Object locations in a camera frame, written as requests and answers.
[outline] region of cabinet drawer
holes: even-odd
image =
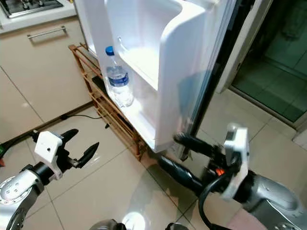
[[[66,32],[54,31],[62,26]],[[44,122],[90,101],[68,49],[83,42],[76,17],[3,34],[0,42],[3,68]]]
[[[41,124],[37,114],[0,67],[0,142]]]

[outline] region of metal handle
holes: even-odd
[[[66,27],[63,25],[63,26],[61,26],[58,29],[54,29],[54,30],[50,30],[50,31],[46,31],[46,32],[41,32],[39,34],[35,34],[35,35],[28,34],[27,37],[29,39],[31,39],[31,38],[34,38],[34,37],[39,37],[39,36],[42,36],[42,35],[47,35],[47,34],[50,34],[50,33],[56,32],[56,31],[60,31],[60,30],[62,30],[62,31],[64,31],[66,33]]]

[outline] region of blue bottle cap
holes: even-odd
[[[108,46],[108,47],[106,48],[106,54],[107,54],[108,56],[113,56],[113,55],[114,55],[113,46]]]

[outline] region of glass door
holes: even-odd
[[[307,120],[307,0],[274,0],[232,89],[292,127]]]

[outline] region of water bottle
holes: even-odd
[[[128,72],[118,64],[112,46],[106,48],[106,54],[112,62],[112,66],[108,66],[106,72],[114,99],[120,107],[128,107],[133,102],[133,94],[129,88]]]

